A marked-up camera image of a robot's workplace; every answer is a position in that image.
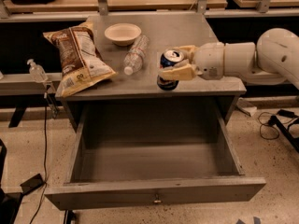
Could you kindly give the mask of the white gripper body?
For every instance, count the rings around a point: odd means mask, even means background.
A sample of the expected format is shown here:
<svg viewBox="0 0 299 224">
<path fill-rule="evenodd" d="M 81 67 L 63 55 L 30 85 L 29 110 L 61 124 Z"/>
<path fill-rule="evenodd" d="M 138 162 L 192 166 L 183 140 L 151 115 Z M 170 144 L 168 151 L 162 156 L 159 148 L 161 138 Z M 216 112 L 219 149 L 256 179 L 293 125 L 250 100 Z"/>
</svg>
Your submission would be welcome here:
<svg viewBox="0 0 299 224">
<path fill-rule="evenodd" d="M 196 49 L 193 61 L 201 72 L 201 78 L 221 79 L 224 68 L 224 44 L 221 42 L 206 43 Z"/>
</svg>

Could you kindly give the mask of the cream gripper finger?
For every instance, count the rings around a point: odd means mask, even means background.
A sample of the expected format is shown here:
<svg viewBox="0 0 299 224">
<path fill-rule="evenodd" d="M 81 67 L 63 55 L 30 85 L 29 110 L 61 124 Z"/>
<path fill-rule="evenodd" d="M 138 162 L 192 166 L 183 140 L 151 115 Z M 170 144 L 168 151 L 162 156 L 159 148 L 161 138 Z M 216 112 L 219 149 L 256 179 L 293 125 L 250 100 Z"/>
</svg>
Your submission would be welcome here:
<svg viewBox="0 0 299 224">
<path fill-rule="evenodd" d="M 158 71 L 158 75 L 164 80 L 192 80 L 199 74 L 199 68 L 196 65 L 189 63 L 182 66 L 161 68 Z"/>
<path fill-rule="evenodd" d="M 175 50 L 178 50 L 182 54 L 182 60 L 192 62 L 194 54 L 197 51 L 197 47 L 195 45 L 185 45 L 175 47 Z"/>
</svg>

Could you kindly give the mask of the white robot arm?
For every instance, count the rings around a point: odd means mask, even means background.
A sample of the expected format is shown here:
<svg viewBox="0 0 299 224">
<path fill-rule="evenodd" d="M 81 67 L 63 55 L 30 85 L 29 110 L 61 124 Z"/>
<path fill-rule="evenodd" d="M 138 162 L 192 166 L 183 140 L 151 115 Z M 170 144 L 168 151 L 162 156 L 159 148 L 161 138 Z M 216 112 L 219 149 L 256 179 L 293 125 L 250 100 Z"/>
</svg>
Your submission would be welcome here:
<svg viewBox="0 0 299 224">
<path fill-rule="evenodd" d="M 158 78 L 162 82 L 238 77 L 257 85 L 289 81 L 299 89 L 299 36 L 273 28 L 255 43 L 212 42 L 200 47 L 175 47 L 163 53 L 160 66 Z"/>
</svg>

